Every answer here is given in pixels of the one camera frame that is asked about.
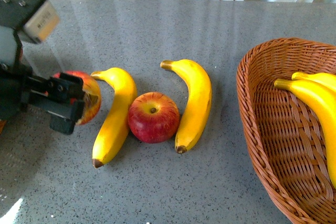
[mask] apple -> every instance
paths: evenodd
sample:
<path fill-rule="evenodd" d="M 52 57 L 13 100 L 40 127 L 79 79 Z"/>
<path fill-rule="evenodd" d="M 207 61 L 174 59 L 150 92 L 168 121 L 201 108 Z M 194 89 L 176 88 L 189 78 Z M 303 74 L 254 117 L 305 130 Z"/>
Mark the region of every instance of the apple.
<path fill-rule="evenodd" d="M 89 74 L 82 71 L 72 71 L 68 70 L 64 73 L 70 74 L 72 76 L 80 77 L 83 80 L 83 91 L 84 95 L 84 111 L 83 116 L 76 122 L 76 125 L 83 125 L 90 122 L 98 113 L 101 105 L 101 93 L 98 82 L 91 77 Z M 59 78 L 60 73 L 53 75 Z"/>
<path fill-rule="evenodd" d="M 128 111 L 128 124 L 132 133 L 145 143 L 161 143 L 170 139 L 179 123 L 180 114 L 175 102 L 159 92 L 137 97 Z"/>

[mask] brown wicker basket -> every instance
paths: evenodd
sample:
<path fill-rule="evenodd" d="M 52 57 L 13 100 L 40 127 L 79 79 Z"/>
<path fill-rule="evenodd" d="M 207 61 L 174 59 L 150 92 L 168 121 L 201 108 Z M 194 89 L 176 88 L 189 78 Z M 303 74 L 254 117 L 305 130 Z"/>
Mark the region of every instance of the brown wicker basket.
<path fill-rule="evenodd" d="M 279 38 L 241 60 L 236 80 L 248 152 L 271 200 L 293 223 L 336 223 L 336 191 L 318 118 L 292 93 L 273 86 L 296 71 L 335 74 L 336 46 Z"/>

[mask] yellow banana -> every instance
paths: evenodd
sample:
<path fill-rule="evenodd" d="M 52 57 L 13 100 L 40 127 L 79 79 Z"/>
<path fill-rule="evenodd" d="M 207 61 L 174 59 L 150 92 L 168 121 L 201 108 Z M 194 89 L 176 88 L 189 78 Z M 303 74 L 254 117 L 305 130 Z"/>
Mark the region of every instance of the yellow banana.
<path fill-rule="evenodd" d="M 317 115 L 324 133 L 329 177 L 336 187 L 336 93 L 311 80 L 278 79 L 274 86 L 292 92 Z"/>
<path fill-rule="evenodd" d="M 311 80 L 336 92 L 336 76 L 331 73 L 307 74 L 303 72 L 295 72 L 292 75 L 292 80 Z"/>
<path fill-rule="evenodd" d="M 121 149 L 129 133 L 128 109 L 137 97 L 137 87 L 132 76 L 121 68 L 110 68 L 91 74 L 96 80 L 103 80 L 114 89 L 114 99 L 93 145 L 92 163 L 95 168 L 110 162 Z"/>
<path fill-rule="evenodd" d="M 188 86 L 188 102 L 175 137 L 176 152 L 185 153 L 200 139 L 208 120 L 212 102 L 211 81 L 202 66 L 192 60 L 164 60 L 160 67 L 175 72 Z"/>

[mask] speckled stone surface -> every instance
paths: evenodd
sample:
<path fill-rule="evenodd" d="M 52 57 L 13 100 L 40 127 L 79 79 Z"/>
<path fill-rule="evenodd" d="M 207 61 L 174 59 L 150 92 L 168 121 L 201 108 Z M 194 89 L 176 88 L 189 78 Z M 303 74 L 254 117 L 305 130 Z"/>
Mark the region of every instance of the speckled stone surface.
<path fill-rule="evenodd" d="M 183 113 L 187 87 L 160 69 L 160 62 L 190 58 L 212 80 L 213 107 L 190 152 L 176 154 L 173 139 L 150 145 L 130 134 L 116 158 L 100 169 L 92 166 L 91 150 L 113 99 L 107 84 L 100 82 L 97 117 L 71 136 L 50 130 L 49 115 L 35 108 L 11 118 L 0 136 L 0 216 L 14 207 L 3 223 L 290 223 L 252 168 L 236 69 L 250 48 L 270 39 L 336 44 L 335 5 L 51 2 L 61 23 L 43 44 L 24 44 L 24 62 L 38 75 L 121 67 L 134 76 L 139 94 L 163 92 Z"/>

